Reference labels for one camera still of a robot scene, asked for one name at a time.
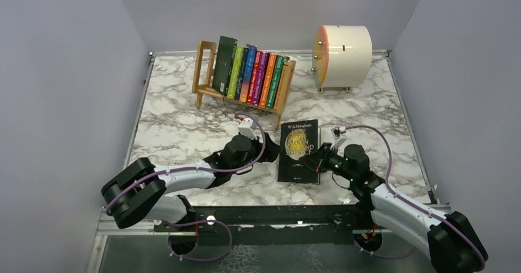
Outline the black bottom book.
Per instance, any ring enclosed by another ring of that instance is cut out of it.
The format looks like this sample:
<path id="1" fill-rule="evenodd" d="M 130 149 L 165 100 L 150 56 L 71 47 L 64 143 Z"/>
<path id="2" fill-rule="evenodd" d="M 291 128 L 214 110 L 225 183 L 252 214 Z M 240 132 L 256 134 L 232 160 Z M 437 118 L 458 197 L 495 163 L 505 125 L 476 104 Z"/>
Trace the black bottom book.
<path id="1" fill-rule="evenodd" d="M 283 183 L 320 184 L 319 175 L 299 161 L 316 152 L 321 143 L 317 119 L 286 122 L 281 125 L 277 180 Z"/>

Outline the green 104-storey treehouse book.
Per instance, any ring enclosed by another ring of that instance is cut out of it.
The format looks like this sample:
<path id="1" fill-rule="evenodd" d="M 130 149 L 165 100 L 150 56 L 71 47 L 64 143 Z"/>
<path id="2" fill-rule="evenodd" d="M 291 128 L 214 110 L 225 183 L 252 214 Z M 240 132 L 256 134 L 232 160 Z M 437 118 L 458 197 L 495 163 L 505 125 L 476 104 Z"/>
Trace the green 104-storey treehouse book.
<path id="1" fill-rule="evenodd" d="M 283 66 L 284 66 L 284 57 L 281 55 L 278 55 L 276 58 L 275 68 L 274 68 L 273 76 L 272 76 L 272 82 L 270 85 L 270 90 L 269 90 L 269 94 L 268 94 L 268 98 L 267 98 L 267 104 L 266 104 L 267 109 L 272 109 L 274 106 L 276 91 L 278 89 L 278 83 L 279 83 L 279 80 L 281 77 Z"/>

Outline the lime green 65-storey treehouse book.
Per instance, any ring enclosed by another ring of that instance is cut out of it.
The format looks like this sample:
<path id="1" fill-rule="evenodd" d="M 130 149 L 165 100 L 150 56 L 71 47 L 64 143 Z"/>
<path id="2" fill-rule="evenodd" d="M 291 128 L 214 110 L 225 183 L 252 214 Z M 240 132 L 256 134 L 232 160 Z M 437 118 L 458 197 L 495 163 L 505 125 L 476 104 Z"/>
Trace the lime green 65-storey treehouse book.
<path id="1" fill-rule="evenodd" d="M 244 47 L 239 45 L 236 48 L 235 55 L 232 62 L 231 67 L 231 74 L 230 74 L 230 81 L 229 81 L 229 87 L 227 91 L 227 97 L 229 99 L 235 98 L 235 90 L 237 87 L 238 82 L 238 75 L 240 71 L 240 65 L 242 63 L 243 53 L 244 53 Z"/>

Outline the red 13-storey treehouse book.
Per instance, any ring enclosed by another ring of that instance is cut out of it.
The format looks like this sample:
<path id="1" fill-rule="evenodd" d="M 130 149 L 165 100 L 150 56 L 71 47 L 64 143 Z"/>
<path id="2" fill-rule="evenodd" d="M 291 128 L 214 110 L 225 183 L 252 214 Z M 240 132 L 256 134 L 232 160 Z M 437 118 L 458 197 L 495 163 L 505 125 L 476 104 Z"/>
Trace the red 13-storey treehouse book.
<path id="1" fill-rule="evenodd" d="M 253 103 L 254 86 L 255 86 L 255 82 L 256 82 L 256 78 L 257 78 L 257 70 L 259 69 L 259 64 L 260 64 L 260 61 L 262 58 L 262 54 L 263 54 L 262 51 L 260 51 L 260 50 L 256 51 L 256 57 L 255 57 L 255 61 L 254 61 L 254 66 L 253 66 L 251 79 L 250 79 L 250 83 L 249 83 L 248 96 L 247 96 L 247 100 L 246 100 L 247 104 Z"/>

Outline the orange 78-storey treehouse book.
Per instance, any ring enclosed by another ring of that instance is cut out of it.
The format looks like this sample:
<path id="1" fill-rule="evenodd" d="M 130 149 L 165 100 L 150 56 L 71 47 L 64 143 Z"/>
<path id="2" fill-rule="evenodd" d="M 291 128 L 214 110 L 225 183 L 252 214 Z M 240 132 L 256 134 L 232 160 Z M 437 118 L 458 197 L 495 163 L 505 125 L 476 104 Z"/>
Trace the orange 78-storey treehouse book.
<path id="1" fill-rule="evenodd" d="M 259 107 L 261 107 L 261 108 L 266 107 L 267 95 L 268 95 L 268 91 L 269 91 L 269 87 L 270 87 L 270 82 L 272 80 L 273 70 L 275 67 L 275 62 L 276 62 L 277 56 L 278 56 L 277 54 L 271 53 L 268 58 L 268 64 L 265 69 L 264 82 L 263 82 L 260 101 L 259 101 Z"/>

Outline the purple 117-storey treehouse book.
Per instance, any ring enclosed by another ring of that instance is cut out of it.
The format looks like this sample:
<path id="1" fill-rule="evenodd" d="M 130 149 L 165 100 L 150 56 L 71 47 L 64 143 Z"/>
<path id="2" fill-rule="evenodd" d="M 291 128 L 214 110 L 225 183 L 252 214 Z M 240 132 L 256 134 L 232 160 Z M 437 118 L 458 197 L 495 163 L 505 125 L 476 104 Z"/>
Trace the purple 117-storey treehouse book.
<path id="1" fill-rule="evenodd" d="M 262 86 L 264 82 L 265 69 L 268 63 L 268 58 L 270 56 L 270 52 L 263 52 L 262 58 L 260 60 L 259 69 L 257 70 L 257 78 L 254 86 L 254 95 L 253 95 L 253 103 L 252 105 L 258 106 L 260 95 L 262 91 Z"/>

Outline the dark green forest cover book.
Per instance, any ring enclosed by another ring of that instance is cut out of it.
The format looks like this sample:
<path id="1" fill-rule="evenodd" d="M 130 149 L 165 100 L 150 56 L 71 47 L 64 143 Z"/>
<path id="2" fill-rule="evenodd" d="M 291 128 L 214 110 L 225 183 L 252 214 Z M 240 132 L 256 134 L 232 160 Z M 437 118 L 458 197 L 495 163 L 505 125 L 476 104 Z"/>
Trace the dark green forest cover book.
<path id="1" fill-rule="evenodd" d="M 220 36 L 214 66 L 212 88 L 222 96 L 227 95 L 236 48 L 237 39 Z"/>

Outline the blue sunset cover book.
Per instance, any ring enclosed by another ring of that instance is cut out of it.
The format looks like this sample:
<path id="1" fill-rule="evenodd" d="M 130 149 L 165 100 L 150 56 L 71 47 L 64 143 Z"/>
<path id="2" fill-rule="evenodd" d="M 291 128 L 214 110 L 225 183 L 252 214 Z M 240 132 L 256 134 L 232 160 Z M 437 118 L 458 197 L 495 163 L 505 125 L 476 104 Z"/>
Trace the blue sunset cover book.
<path id="1" fill-rule="evenodd" d="M 256 51 L 257 46 L 249 44 L 249 53 L 248 53 L 248 59 L 245 66 L 245 73 L 243 82 L 241 85 L 241 92 L 240 92 L 240 99 L 239 101 L 242 103 L 245 103 L 248 96 L 248 90 L 249 90 L 249 83 L 251 79 L 251 74 L 254 66 L 254 61 L 256 57 Z"/>

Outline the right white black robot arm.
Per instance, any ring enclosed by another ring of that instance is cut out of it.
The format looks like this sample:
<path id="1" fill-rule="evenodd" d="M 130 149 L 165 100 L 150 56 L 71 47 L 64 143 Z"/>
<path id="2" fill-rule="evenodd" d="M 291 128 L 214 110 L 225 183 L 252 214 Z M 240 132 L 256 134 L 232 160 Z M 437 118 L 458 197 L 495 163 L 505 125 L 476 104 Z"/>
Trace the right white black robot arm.
<path id="1" fill-rule="evenodd" d="M 323 143 L 319 150 L 299 158 L 316 173 L 330 171 L 350 182 L 357 198 L 355 221 L 362 228 L 373 224 L 389 229 L 429 258 L 436 272 L 477 272 L 488 254 L 467 217 L 444 213 L 400 195 L 370 169 L 364 148 L 349 144 L 343 155 Z"/>

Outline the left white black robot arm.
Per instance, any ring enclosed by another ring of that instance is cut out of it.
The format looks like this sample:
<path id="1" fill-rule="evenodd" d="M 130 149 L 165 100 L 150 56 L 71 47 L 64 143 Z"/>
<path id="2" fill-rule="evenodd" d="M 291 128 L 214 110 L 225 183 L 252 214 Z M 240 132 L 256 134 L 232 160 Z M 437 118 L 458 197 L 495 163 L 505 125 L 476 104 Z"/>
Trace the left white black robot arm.
<path id="1" fill-rule="evenodd" d="M 221 186 L 233 175 L 250 172 L 256 162 L 274 162 L 280 149 L 268 133 L 263 140 L 238 134 L 196 164 L 160 168 L 139 158 L 101 188 L 106 212 L 120 229 L 142 220 L 165 220 L 186 230 L 193 222 L 189 201 L 180 195 L 167 199 L 167 194 Z"/>

